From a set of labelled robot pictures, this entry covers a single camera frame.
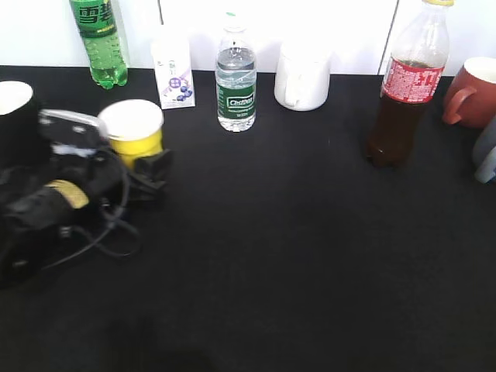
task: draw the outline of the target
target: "white-rimmed mug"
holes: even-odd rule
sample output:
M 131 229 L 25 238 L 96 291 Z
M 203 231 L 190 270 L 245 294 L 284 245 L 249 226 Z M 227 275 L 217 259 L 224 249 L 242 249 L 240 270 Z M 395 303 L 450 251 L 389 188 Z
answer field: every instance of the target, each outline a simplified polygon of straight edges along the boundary
M 329 93 L 329 53 L 308 41 L 281 47 L 274 95 L 287 109 L 310 111 L 326 102 Z

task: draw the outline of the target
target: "clear plastic bottle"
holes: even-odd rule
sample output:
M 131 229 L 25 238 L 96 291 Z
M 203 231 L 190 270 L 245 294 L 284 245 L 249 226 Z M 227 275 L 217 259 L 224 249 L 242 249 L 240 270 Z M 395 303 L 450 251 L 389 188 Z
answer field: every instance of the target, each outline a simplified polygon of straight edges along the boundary
M 215 62 L 218 117 L 224 129 L 242 132 L 255 122 L 256 58 L 236 14 L 226 17 L 226 34 Z
M 367 141 L 379 166 L 402 165 L 432 99 L 450 51 L 446 14 L 454 0 L 423 0 L 422 13 L 394 44 L 381 89 L 381 106 Z
M 71 0 L 93 80 L 105 89 L 127 83 L 127 66 L 111 0 Z

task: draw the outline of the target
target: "brown liquid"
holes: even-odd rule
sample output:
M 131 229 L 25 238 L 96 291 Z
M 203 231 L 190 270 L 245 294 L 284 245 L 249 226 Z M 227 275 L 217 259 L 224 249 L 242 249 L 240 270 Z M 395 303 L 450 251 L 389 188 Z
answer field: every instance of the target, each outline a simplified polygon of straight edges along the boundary
M 414 61 L 402 61 L 413 67 L 429 68 Z M 404 103 L 381 96 L 377 121 L 367 140 L 367 158 L 378 167 L 399 167 L 410 155 L 415 130 L 428 103 Z

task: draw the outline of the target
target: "red mug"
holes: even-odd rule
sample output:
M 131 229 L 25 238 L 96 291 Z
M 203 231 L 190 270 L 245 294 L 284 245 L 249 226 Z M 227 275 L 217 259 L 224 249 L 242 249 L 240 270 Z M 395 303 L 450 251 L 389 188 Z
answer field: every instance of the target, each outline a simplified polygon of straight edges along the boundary
M 496 115 L 496 58 L 465 61 L 444 98 L 443 121 L 484 128 Z

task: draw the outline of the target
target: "mug handle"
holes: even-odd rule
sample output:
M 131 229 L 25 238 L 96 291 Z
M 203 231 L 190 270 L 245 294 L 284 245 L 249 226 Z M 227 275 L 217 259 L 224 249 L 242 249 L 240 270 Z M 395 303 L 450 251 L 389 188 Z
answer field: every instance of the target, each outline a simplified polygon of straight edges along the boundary
M 475 172 L 475 178 L 486 184 L 490 180 L 496 177 L 496 147 L 489 152 L 489 154 L 484 158 L 482 164 L 478 167 Z
M 453 125 L 459 122 L 462 117 L 460 114 L 458 114 L 458 110 L 460 109 L 461 105 L 465 102 L 467 98 L 469 98 L 471 95 L 475 94 L 477 92 L 476 88 L 472 87 L 465 87 L 461 90 L 459 90 L 453 98 L 448 102 L 448 105 L 446 106 L 446 110 L 443 115 L 443 121 L 446 124 Z
M 289 107 L 295 107 L 300 100 L 299 87 L 300 87 L 301 74 L 290 74 L 286 81 L 286 92 L 284 100 Z

